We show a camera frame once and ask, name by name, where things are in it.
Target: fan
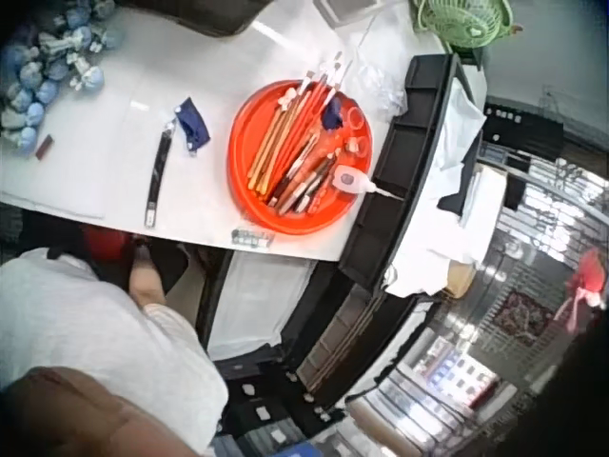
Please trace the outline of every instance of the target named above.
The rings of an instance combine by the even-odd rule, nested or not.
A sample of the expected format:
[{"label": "fan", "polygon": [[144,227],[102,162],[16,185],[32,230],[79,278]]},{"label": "fan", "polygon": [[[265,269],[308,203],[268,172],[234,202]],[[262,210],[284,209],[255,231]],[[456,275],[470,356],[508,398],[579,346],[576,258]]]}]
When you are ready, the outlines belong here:
[{"label": "fan", "polygon": [[415,0],[417,27],[460,48],[481,48],[522,30],[507,0]]}]

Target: white shirt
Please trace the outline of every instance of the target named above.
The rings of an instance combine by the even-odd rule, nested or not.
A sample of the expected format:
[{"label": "white shirt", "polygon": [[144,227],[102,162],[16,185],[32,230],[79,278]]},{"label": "white shirt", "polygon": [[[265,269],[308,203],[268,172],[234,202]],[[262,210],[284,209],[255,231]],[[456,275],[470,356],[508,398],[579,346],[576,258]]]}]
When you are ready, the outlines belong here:
[{"label": "white shirt", "polygon": [[89,374],[199,454],[228,398],[186,319],[160,305],[140,310],[85,263],[48,260],[46,249],[0,268],[0,388],[34,367]]}]

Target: white countertop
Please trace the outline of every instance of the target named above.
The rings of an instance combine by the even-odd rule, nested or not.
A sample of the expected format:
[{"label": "white countertop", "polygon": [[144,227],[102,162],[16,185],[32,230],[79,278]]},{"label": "white countertop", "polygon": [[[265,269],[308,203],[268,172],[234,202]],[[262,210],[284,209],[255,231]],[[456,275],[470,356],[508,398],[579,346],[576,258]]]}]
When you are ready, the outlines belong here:
[{"label": "white countertop", "polygon": [[[125,44],[101,60],[106,85],[95,97],[64,89],[49,110],[40,137],[55,142],[42,161],[3,148],[0,200],[25,209],[97,226],[219,248],[236,248],[234,229],[251,228],[235,207],[226,181],[232,120],[254,91],[300,78],[342,50],[359,55],[344,81],[373,133],[373,165],[388,122],[366,109],[374,100],[356,82],[362,58],[403,81],[412,56],[443,52],[429,33],[415,34],[406,3],[375,19],[332,30],[312,2],[279,0],[242,34],[210,38],[138,10],[119,11]],[[485,94],[484,78],[473,91]],[[152,165],[163,124],[191,97],[211,141],[197,157],[176,130],[161,187],[156,227],[144,227]],[[338,260],[361,199],[332,227],[294,237],[277,234],[268,252]]]}]

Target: pink object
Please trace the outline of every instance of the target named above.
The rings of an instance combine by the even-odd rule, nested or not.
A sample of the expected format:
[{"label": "pink object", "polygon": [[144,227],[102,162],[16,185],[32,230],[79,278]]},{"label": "pink object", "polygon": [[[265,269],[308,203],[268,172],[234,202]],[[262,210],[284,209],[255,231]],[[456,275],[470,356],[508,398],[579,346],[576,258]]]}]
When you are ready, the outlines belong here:
[{"label": "pink object", "polygon": [[594,248],[588,250],[580,259],[578,272],[567,283],[572,290],[572,297],[567,298],[554,316],[558,320],[571,305],[571,317],[567,321],[567,331],[575,333],[578,327],[578,307],[585,300],[589,307],[605,309],[600,293],[605,284],[605,270],[599,259],[599,252]]}]

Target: orange plastic bowl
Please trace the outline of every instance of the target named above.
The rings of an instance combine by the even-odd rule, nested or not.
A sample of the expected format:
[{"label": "orange plastic bowl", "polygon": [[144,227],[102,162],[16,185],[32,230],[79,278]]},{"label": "orange plastic bowl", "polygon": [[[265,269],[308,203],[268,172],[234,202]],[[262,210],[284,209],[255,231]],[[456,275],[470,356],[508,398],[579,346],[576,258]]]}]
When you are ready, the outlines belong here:
[{"label": "orange plastic bowl", "polygon": [[[227,157],[228,182],[240,210],[253,222],[290,235],[305,235],[328,227],[343,217],[355,201],[354,195],[339,192],[329,186],[314,214],[290,212],[280,217],[275,209],[269,208],[247,188],[247,172],[270,125],[279,98],[287,89],[296,89],[299,85],[300,81],[279,81],[254,93],[235,117]],[[342,103],[344,126],[342,129],[323,132],[311,154],[332,152],[343,146],[346,138],[355,136],[359,139],[359,154],[343,151],[338,163],[368,172],[372,158],[370,126],[354,100],[341,92],[337,96]]]}]

